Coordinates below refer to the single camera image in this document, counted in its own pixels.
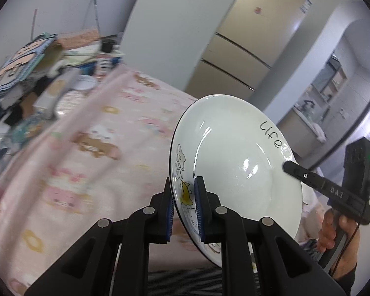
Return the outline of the person's right hand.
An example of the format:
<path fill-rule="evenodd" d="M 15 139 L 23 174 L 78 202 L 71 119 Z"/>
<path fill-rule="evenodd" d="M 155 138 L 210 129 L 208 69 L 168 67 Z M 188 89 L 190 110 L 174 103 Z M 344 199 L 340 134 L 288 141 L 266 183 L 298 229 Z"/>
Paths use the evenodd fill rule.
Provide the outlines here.
<path fill-rule="evenodd" d="M 341 228 L 350 238 L 353 233 L 355 233 L 357 225 L 356 221 L 349 219 L 344 215 L 339 216 L 338 224 L 336 224 L 333 210 L 328 210 L 323 216 L 322 227 L 319 230 L 317 250 L 323 253 L 326 250 L 333 249 L 335 246 L 334 240 L 337 236 L 337 230 Z"/>

